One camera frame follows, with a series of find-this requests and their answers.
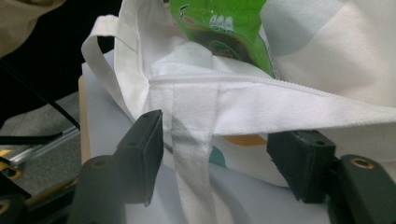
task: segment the black plastic part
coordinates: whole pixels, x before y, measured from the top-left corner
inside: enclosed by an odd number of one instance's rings
[[[0,145],[44,145],[63,133],[56,133],[48,136],[0,136]]]
[[[120,167],[126,203],[149,205],[163,159],[163,113],[142,115],[120,141],[114,157]]]
[[[75,191],[76,185],[62,189],[29,206],[29,223],[66,223]]]
[[[377,162],[344,156],[338,176],[355,223],[396,223],[396,185]]]
[[[9,194],[0,197],[0,223],[27,223],[27,207],[23,196],[20,194]]]
[[[119,168],[114,157],[100,156],[84,163],[67,223],[125,223]]]
[[[83,165],[69,224],[125,223],[124,203],[149,205],[163,158],[163,114],[142,115],[113,156]]]
[[[316,131],[271,133],[267,151],[298,200],[323,203],[323,176],[334,161],[332,141]]]

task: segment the bag handle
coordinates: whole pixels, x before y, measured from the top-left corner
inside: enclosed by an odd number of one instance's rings
[[[139,48],[138,34],[134,26],[125,24],[118,17],[108,15],[101,16],[95,22],[92,31],[82,44],[82,55],[93,73],[105,86],[111,97],[131,119],[137,119],[143,111],[146,101],[149,82],[141,72],[141,59],[137,56]],[[115,51],[125,51],[121,55],[124,58],[115,58],[114,69],[108,64],[99,48],[98,36],[114,36]]]

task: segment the white tote bag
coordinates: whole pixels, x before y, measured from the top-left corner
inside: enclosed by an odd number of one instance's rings
[[[331,13],[324,20],[321,10],[326,11],[327,5]],[[357,15],[371,6],[364,6],[363,1],[338,5],[308,0],[268,2],[262,19],[270,45],[276,40],[273,52],[284,80],[271,79],[250,64],[212,56],[187,41],[159,0],[125,0],[118,18],[98,18],[82,52],[132,120],[153,109],[163,111],[165,142],[173,149],[187,220],[220,223],[223,220],[217,216],[208,161],[213,143],[223,135],[265,136],[316,129],[334,141],[338,156],[369,157],[395,175],[396,80],[392,73],[396,69],[384,65],[384,59],[390,63],[396,52],[390,43],[395,33],[377,27],[375,20],[391,23],[396,19],[390,11],[382,13],[386,8],[379,5],[371,13]],[[335,24],[351,11],[355,14],[339,27],[346,32],[345,41],[338,36],[341,31]],[[313,15],[321,20],[312,20]],[[288,19],[302,29],[297,36],[300,39],[291,41],[292,45],[287,43],[293,35],[283,31],[288,26],[282,21]],[[364,33],[372,27],[377,27],[377,33]],[[100,51],[97,36],[116,37],[114,70]],[[388,42],[375,41],[380,37]],[[354,41],[361,47],[352,45]],[[252,163],[263,164],[261,179],[285,184],[268,156],[251,156],[255,157],[260,161]]]

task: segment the black background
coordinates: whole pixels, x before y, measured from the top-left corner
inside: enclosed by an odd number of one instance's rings
[[[41,16],[26,42],[2,60],[50,100],[63,98],[78,90],[84,62],[80,49],[96,18],[118,15],[120,3],[121,0],[66,0]],[[113,49],[113,39],[99,42],[103,52]],[[44,104],[10,74],[0,70],[0,127],[6,119]]]

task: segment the machine part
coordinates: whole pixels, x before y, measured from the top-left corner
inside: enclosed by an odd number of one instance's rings
[[[0,221],[9,224],[25,224],[27,207],[20,194],[0,196]]]
[[[113,156],[84,163],[67,223],[125,223],[124,204],[148,206],[163,158],[163,114],[142,115]]]
[[[380,164],[347,155],[341,158],[338,169],[344,206],[350,208],[355,223],[396,223],[396,185]]]
[[[316,131],[270,133],[267,151],[298,200],[323,203],[323,176],[334,161],[332,141]]]
[[[0,145],[44,145],[60,136],[62,133],[47,136],[0,136]]]
[[[318,132],[272,133],[268,153],[297,199],[322,203],[330,196],[332,224],[395,224],[396,185],[370,159],[334,157],[334,144]]]
[[[162,112],[142,115],[122,138],[114,157],[120,167],[125,202],[148,206],[163,159]]]
[[[67,223],[125,223],[117,160],[100,156],[83,165]]]
[[[31,147],[27,150],[24,150],[21,154],[11,158],[9,160],[9,166],[19,166],[22,163],[37,158],[48,151],[52,150],[54,147],[59,146],[60,144],[68,141],[70,138],[79,135],[79,130],[76,127],[72,127],[63,132],[62,136],[56,138],[55,140],[49,142],[46,145]]]

